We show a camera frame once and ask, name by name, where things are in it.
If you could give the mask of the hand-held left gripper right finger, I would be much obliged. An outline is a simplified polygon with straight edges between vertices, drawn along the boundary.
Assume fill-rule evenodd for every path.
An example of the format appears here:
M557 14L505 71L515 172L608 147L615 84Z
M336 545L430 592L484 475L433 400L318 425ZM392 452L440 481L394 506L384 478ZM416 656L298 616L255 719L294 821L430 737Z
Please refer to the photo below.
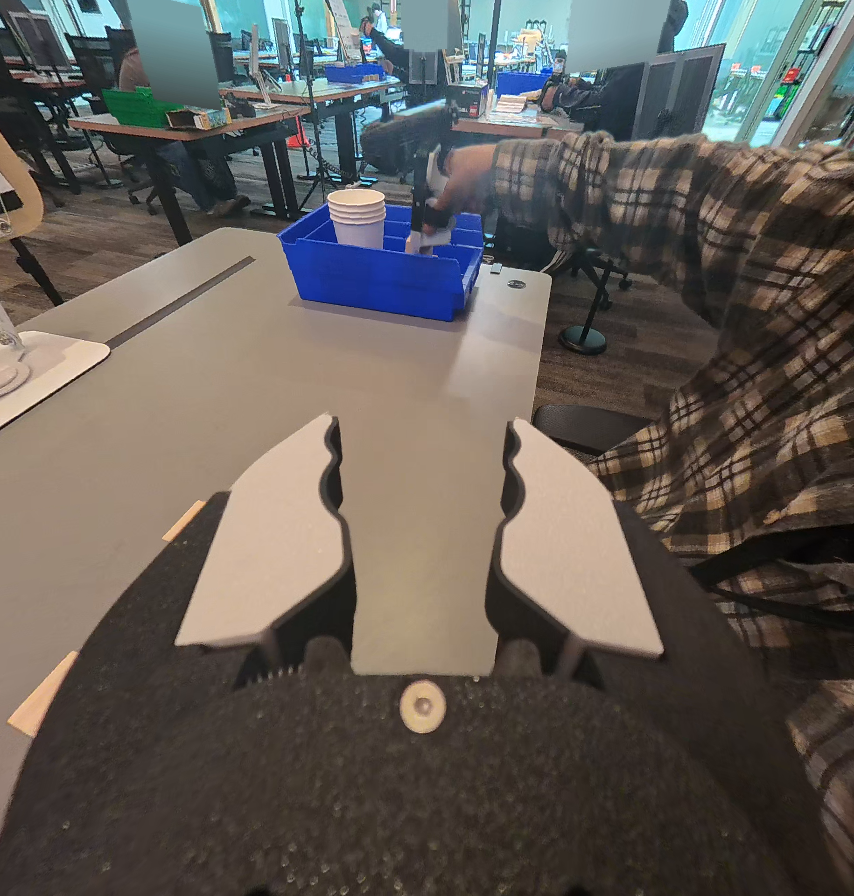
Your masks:
M608 491L528 421L510 421L505 435L503 520L484 604L500 644L533 644L544 674L575 674L589 651L660 659L665 647Z

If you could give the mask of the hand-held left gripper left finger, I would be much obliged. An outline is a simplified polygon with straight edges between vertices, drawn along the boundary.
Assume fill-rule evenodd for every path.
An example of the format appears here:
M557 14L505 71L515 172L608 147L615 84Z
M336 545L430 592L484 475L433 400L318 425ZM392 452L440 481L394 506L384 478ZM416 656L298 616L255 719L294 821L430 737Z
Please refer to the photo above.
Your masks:
M357 591L341 513L343 449L323 413L231 486L175 635L178 648L257 652L275 672L330 643L351 666Z

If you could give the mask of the person's right forearm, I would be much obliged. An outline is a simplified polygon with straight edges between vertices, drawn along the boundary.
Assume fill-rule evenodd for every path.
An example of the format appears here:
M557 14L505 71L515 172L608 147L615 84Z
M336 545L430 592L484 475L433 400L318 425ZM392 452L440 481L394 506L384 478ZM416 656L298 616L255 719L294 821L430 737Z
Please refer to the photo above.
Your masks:
M679 295L716 330L854 276L854 151L702 135L505 140L490 184L513 223L557 248L593 244Z

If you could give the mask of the person's right hand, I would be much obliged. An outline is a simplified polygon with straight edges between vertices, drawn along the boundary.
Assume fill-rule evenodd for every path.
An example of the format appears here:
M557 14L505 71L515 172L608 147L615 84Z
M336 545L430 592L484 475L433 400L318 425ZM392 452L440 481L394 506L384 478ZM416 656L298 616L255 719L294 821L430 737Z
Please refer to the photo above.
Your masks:
M448 178L436 199L435 209L451 215L461 212L482 214L493 195L493 168L498 143L458 147L446 156L444 172Z

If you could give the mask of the black printed box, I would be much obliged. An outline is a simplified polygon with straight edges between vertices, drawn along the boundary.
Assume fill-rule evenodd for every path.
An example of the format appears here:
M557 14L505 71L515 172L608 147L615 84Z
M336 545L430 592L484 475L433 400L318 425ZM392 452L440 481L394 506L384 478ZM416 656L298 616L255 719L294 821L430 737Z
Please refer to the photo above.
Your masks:
M446 87L446 99L455 106L459 118L477 119L486 111L489 92L487 81L449 84Z

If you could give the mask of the wood-edged office desk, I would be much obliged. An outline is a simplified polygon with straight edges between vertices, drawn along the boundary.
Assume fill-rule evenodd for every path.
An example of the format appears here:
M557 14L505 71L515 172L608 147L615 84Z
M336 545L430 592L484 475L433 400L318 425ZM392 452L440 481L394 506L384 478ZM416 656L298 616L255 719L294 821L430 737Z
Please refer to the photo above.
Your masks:
M255 118L240 118L209 130L155 129L125 126L112 115L71 118L76 129L103 136L119 136L129 144L130 154L137 154L147 166L158 193L165 218L178 246L193 240L175 189L166 173L164 160L158 154L159 144L179 142L189 146L189 153L200 158L224 158L234 152L257 148L263 159L271 205L261 212L264 217L294 221L301 215L287 151L287 137L296 118L309 113L307 106L279 104L258 110Z
M258 110L279 104L309 107L309 113L301 119L311 145L302 152L313 153L314 174L306 176L309 193L303 200L298 198L303 211L317 187L360 185L364 163L357 144L355 113L373 106L387 118L392 103L403 99L406 92L398 78L386 74L382 81L371 84L331 84L321 77L266 85L264 90L253 86L223 89L222 96L232 121L255 118ZM273 218L261 215L270 205L271 201L254 208L252 214Z
M559 139L566 133L581 133L582 123L567 116L546 114L533 106L517 114L493 109L478 118L458 118L453 132L476 134L493 139Z

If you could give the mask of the green plastic crate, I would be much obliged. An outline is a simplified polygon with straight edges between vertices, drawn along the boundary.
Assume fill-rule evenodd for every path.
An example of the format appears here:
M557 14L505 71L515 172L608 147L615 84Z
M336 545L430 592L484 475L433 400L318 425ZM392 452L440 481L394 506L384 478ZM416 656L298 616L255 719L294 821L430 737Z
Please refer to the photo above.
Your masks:
M101 98L109 114L123 126L168 129L171 127L169 113L184 109L181 104L155 99L149 87L138 87L134 91L104 89Z

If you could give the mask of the grey mesh panel stand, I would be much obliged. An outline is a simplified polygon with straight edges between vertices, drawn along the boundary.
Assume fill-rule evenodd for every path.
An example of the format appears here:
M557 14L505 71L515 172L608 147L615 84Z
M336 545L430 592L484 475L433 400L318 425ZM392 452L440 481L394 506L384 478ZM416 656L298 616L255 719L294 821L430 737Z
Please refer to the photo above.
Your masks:
M660 54L644 66L631 140L699 133L725 44Z

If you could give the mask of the white document stand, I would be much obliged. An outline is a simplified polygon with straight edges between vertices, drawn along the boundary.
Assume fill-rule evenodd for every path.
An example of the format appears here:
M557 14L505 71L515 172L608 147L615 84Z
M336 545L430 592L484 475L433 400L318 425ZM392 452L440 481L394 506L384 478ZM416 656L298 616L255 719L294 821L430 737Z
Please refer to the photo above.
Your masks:
M110 352L100 342L18 331L0 301L0 431L102 364Z

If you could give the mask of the tan-edged display board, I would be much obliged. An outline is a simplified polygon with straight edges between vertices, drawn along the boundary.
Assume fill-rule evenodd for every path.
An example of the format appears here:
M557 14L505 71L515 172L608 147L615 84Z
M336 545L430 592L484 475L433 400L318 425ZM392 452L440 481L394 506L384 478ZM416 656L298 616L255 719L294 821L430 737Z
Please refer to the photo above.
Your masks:
M42 223L44 206L28 164L0 132L0 242L21 238Z

